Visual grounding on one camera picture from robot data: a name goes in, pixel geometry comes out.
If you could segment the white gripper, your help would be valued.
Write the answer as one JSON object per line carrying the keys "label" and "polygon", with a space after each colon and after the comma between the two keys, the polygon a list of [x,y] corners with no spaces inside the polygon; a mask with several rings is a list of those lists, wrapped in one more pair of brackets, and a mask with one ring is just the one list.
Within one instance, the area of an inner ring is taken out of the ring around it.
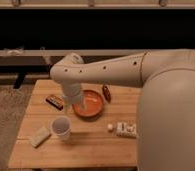
{"label": "white gripper", "polygon": [[86,101],[83,99],[83,89],[79,83],[63,84],[64,112],[68,112],[71,104],[78,104],[83,110],[87,109]]}

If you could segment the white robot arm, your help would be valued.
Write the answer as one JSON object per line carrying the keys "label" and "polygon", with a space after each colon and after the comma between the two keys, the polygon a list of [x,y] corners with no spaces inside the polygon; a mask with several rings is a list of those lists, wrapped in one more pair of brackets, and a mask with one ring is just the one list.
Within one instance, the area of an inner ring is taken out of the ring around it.
{"label": "white robot arm", "polygon": [[83,102],[84,83],[140,88],[138,171],[195,171],[195,50],[146,51],[88,64],[71,53],[50,76],[68,106]]}

